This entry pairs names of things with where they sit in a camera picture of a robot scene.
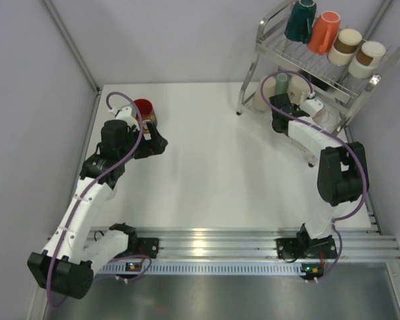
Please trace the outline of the red skull mug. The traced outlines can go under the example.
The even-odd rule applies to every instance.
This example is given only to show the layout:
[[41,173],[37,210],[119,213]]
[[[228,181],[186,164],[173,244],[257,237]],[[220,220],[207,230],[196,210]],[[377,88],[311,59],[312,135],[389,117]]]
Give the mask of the red skull mug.
[[141,112],[143,118],[143,132],[144,134],[149,133],[147,122],[153,122],[157,126],[157,118],[153,108],[153,104],[147,99],[136,99],[134,103]]

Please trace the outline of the beige tumbler cup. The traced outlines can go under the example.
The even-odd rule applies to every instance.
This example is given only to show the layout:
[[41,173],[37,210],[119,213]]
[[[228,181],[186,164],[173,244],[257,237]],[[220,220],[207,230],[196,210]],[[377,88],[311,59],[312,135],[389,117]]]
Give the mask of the beige tumbler cup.
[[258,111],[269,111],[270,107],[267,102],[270,97],[275,94],[276,80],[274,77],[266,79],[262,77],[258,83],[257,89],[253,97],[253,106]]

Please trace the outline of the light teal mug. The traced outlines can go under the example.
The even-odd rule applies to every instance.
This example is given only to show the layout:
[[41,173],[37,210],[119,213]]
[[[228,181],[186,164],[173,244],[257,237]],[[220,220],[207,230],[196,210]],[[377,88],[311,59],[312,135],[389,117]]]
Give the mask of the light teal mug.
[[288,75],[286,73],[279,73],[275,76],[275,81],[275,94],[280,95],[286,93],[289,86]]

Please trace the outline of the green interior floral mug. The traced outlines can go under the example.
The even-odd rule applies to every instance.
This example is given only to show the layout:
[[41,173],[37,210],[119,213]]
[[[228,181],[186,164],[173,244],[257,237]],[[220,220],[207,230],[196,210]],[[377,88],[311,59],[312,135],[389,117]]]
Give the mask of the green interior floral mug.
[[289,81],[287,94],[292,104],[300,105],[308,98],[310,88],[308,82],[298,75],[292,75]]

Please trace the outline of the pink purple mug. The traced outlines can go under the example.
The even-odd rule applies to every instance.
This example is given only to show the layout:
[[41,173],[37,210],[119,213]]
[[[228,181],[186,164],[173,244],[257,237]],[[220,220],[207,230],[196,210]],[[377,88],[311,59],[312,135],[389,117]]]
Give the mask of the pink purple mug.
[[318,126],[326,128],[326,130],[333,130],[338,122],[341,120],[338,113],[324,107],[314,117],[313,120]]

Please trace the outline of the dark teal mug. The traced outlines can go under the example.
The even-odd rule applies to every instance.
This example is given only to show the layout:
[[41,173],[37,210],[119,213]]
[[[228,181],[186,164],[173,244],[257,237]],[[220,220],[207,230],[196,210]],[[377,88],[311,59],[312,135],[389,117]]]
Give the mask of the dark teal mug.
[[290,13],[284,35],[290,41],[307,44],[313,34],[313,22],[317,10],[314,0],[298,0]]

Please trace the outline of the orange mug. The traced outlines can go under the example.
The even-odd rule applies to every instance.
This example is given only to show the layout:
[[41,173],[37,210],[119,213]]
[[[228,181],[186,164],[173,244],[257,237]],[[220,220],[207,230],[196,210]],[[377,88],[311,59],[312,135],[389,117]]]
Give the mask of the orange mug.
[[324,11],[313,26],[313,33],[310,42],[307,44],[308,50],[324,55],[327,53],[338,32],[341,16],[334,11]]

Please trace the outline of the small brown white cup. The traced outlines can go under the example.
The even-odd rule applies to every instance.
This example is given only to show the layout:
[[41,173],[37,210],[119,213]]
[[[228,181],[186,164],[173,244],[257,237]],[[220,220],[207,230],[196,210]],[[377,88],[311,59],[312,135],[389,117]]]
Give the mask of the small brown white cup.
[[352,60],[361,40],[362,34],[360,34],[358,30],[341,30],[327,54],[328,60],[336,66],[348,65]]

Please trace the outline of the steel lined paper cup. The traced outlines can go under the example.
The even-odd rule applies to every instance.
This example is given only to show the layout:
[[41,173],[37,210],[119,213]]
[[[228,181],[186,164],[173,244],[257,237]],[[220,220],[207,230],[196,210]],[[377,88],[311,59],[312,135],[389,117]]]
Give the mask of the steel lined paper cup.
[[378,67],[386,51],[386,47],[380,42],[364,42],[348,66],[349,74],[355,79],[369,78]]

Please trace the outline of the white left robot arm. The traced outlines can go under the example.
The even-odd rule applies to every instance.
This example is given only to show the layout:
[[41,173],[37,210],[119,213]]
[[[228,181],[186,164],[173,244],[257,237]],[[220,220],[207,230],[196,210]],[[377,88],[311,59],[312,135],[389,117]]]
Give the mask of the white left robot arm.
[[146,272],[142,261],[158,254],[157,238],[138,237],[125,223],[114,223],[94,244],[86,246],[89,232],[101,208],[115,191],[125,165],[132,159],[160,155],[168,144],[152,121],[137,125],[124,120],[106,121],[94,154],[88,157],[77,181],[77,188],[57,230],[40,253],[30,254],[27,266],[37,284],[48,295],[58,293],[81,299],[91,288],[94,276],[117,259],[136,259],[131,271]]

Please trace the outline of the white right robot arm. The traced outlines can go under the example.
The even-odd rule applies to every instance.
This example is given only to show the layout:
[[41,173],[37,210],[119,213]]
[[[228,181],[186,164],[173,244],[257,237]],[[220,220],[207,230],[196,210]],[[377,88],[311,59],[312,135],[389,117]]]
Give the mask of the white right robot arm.
[[314,213],[294,238],[278,242],[279,257],[294,262],[299,258],[339,258],[332,234],[338,222],[362,208],[369,190],[365,148],[330,133],[332,115],[322,100],[313,97],[293,104],[286,93],[269,98],[271,126],[300,145],[318,162],[317,192],[330,206]]

